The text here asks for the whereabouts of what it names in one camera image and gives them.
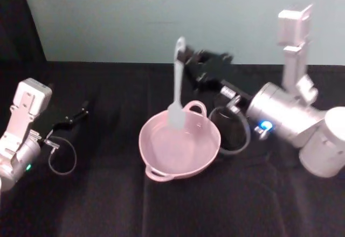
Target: light blue wall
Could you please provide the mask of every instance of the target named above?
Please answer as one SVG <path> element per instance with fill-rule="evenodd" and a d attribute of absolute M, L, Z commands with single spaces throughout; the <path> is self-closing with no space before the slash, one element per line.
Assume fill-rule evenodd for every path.
<path fill-rule="evenodd" d="M 345 0 L 27 0 L 48 60 L 172 62 L 179 36 L 239 64 L 282 64 L 277 14 L 314 3 L 310 64 L 345 64 Z"/>

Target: bowl handle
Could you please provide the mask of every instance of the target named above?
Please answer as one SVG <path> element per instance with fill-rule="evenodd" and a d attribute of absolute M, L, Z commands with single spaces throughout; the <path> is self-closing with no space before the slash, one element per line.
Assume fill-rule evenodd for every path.
<path fill-rule="evenodd" d="M 147 177 L 149 177 L 150 179 L 156 182 L 168 182 L 174 179 L 173 175 L 169 175 L 169 174 L 157 171 L 149 165 L 146 166 L 145 173 Z"/>
<path fill-rule="evenodd" d="M 192 107 L 199 107 L 201 109 L 201 115 L 207 117 L 207 109 L 206 106 L 201 101 L 190 101 L 184 106 L 184 110 L 189 111 Z"/>

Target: blue led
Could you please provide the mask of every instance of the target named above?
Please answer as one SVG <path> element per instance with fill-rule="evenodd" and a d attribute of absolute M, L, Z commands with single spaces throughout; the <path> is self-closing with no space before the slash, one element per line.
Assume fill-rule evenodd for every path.
<path fill-rule="evenodd" d="M 270 121 L 262 121 L 260 123 L 260 127 L 264 130 L 271 130 L 273 128 L 273 125 Z"/>

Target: black tablecloth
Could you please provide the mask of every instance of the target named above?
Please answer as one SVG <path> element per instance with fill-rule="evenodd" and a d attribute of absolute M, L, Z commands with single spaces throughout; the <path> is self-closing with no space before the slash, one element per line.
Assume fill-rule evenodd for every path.
<path fill-rule="evenodd" d="M 309 174 L 298 151 L 274 136 L 233 159 L 217 158 L 200 175 L 156 183 L 144 174 L 138 135 L 145 121 L 173 99 L 167 64 L 48 62 L 35 78 L 54 83 L 51 123 L 94 100 L 86 122 L 67 134 L 78 153 L 75 172 L 54 175 L 41 159 L 10 192 L 2 193 L 0 236 L 345 236 L 345 179 Z M 282 66 L 229 66 L 226 79 L 250 94 L 279 84 Z M 345 106 L 345 67 L 311 66 L 319 89 L 315 106 Z M 19 81 L 32 76 L 19 64 L 1 70 L 0 130 Z M 196 95 L 183 83 L 182 103 Z"/>

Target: gray cable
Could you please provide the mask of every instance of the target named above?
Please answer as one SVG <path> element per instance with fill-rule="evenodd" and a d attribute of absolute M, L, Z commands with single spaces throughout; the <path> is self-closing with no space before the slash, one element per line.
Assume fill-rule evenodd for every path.
<path fill-rule="evenodd" d="M 49 155 L 49 158 L 48 158 L 48 165 L 49 165 L 49 168 L 52 170 L 52 172 L 54 172 L 55 174 L 59 175 L 59 176 L 66 176 L 66 175 L 69 175 L 71 174 L 75 167 L 77 166 L 77 152 L 75 151 L 75 148 L 74 146 L 71 144 L 70 141 L 68 141 L 67 139 L 63 138 L 63 137 L 59 137 L 59 136 L 50 136 L 50 138 L 52 139 L 58 139 L 58 140 L 62 140 L 62 141 L 65 141 L 73 150 L 73 154 L 74 154 L 74 165 L 73 165 L 73 168 L 71 168 L 69 171 L 67 172 L 59 172 L 57 170 L 55 170 L 51 164 L 51 159 L 52 159 L 52 156 L 55 152 L 55 149 L 53 149 Z"/>
<path fill-rule="evenodd" d="M 214 108 L 213 111 L 211 111 L 210 115 L 209 115 L 209 120 L 211 120 L 212 118 L 212 115 L 220 110 L 220 109 L 223 109 L 223 107 L 217 107 L 217 108 Z M 239 119 L 241 120 L 241 123 L 244 127 L 244 130 L 245 130 L 245 134 L 246 134 L 246 142 L 245 144 L 240 148 L 240 149 L 237 149 L 237 150 L 234 150 L 234 151 L 230 151 L 230 150 L 226 150 L 222 147 L 219 148 L 219 152 L 222 154 L 222 155 L 237 155 L 239 154 L 240 152 L 242 152 L 244 149 L 246 149 L 250 143 L 250 138 L 251 138 L 251 133 L 250 133 L 250 126 L 249 126 L 249 123 L 246 119 L 246 117 L 243 115 L 243 113 L 238 110 L 237 112 L 233 112 L 230 108 L 227 108 L 229 112 L 235 114 L 236 116 L 239 117 Z"/>

